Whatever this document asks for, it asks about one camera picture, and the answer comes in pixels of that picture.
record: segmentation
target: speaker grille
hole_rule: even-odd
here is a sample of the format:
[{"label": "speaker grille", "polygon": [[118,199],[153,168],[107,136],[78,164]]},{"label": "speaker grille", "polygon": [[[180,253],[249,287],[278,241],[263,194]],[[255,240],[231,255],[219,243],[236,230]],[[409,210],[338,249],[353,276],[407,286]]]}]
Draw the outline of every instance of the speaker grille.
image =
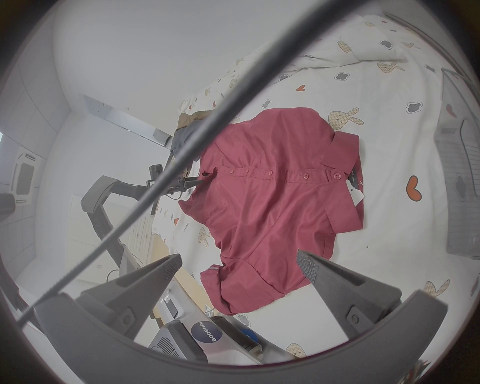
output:
[{"label": "speaker grille", "polygon": [[156,346],[160,348],[166,355],[180,357],[171,341],[166,337],[162,337]]},{"label": "speaker grille", "polygon": [[17,188],[15,190],[17,195],[28,195],[30,193],[34,170],[35,167],[33,165],[22,163],[20,172],[18,173]]}]

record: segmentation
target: gray cable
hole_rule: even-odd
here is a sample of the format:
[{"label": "gray cable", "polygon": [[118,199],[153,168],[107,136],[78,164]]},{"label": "gray cable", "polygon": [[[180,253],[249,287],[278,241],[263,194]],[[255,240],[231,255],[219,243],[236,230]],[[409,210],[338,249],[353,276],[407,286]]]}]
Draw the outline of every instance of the gray cable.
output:
[{"label": "gray cable", "polygon": [[335,21],[352,12],[366,0],[326,0],[319,2],[307,14],[290,28],[269,49],[260,61],[249,70],[243,80],[239,81],[218,108],[191,135],[180,153],[155,180],[153,187],[138,201],[136,206],[110,231],[93,250],[76,267],[54,284],[33,305],[28,307],[17,320],[23,327],[33,314],[35,305],[58,294],[68,283],[75,279],[107,247],[145,212],[158,196],[164,194],[183,170],[198,157],[230,121],[252,100],[283,68],[285,68],[300,52],[307,47],[320,33],[326,31]]}]

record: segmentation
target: bed sheet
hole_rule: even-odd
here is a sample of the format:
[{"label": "bed sheet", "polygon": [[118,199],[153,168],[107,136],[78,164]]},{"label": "bed sheet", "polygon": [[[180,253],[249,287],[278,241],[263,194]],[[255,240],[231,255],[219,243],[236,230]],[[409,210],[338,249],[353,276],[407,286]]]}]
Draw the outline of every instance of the bed sheet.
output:
[{"label": "bed sheet", "polygon": [[[403,60],[302,69],[264,89],[233,122],[250,120],[266,108],[308,107],[334,129],[360,137],[364,229],[337,235],[331,260],[400,288],[403,300],[426,289],[448,304],[448,314],[421,358],[432,362],[461,328],[480,276],[479,261],[445,250],[447,198],[433,133],[441,107],[441,68],[452,68],[407,28],[380,16],[365,19],[401,46]],[[478,106],[474,108],[480,116]],[[195,164],[192,172],[198,169]],[[185,268],[198,282],[201,271],[220,262],[208,228],[167,197],[160,199],[153,231],[171,252],[182,254]],[[236,317],[300,355],[347,341],[312,286]]]}]

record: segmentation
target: tiled wall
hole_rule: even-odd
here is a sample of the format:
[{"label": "tiled wall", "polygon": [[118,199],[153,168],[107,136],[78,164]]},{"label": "tiled wall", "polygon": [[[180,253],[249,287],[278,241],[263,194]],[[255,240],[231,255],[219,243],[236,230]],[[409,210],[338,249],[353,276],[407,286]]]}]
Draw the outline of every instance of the tiled wall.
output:
[{"label": "tiled wall", "polygon": [[18,148],[41,162],[32,204],[18,206],[0,223],[0,254],[13,279],[35,258],[35,210],[45,162],[70,113],[53,61],[52,14],[41,25],[13,67],[0,94],[0,193],[9,189]]}]

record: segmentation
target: round logo sticker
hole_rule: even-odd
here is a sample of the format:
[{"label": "round logo sticker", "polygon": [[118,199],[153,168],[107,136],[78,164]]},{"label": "round logo sticker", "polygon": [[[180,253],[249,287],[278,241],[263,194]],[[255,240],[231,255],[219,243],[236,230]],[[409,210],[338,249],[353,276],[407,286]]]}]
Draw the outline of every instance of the round logo sticker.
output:
[{"label": "round logo sticker", "polygon": [[201,343],[215,343],[222,337],[222,331],[210,321],[200,321],[193,325],[192,336]]}]

